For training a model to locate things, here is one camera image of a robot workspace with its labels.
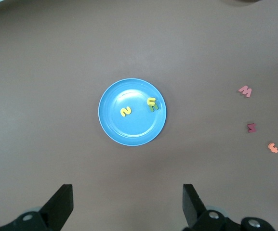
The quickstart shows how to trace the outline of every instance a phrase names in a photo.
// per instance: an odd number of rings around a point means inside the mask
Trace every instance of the gray surface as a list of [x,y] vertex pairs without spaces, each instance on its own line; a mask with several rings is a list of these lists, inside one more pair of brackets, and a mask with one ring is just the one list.
[[[163,131],[139,147],[98,122],[103,92],[128,77],[167,105]],[[278,1],[0,3],[1,224],[72,183],[65,231],[180,231],[192,183],[235,222],[256,216],[278,231],[269,141],[278,147]]]

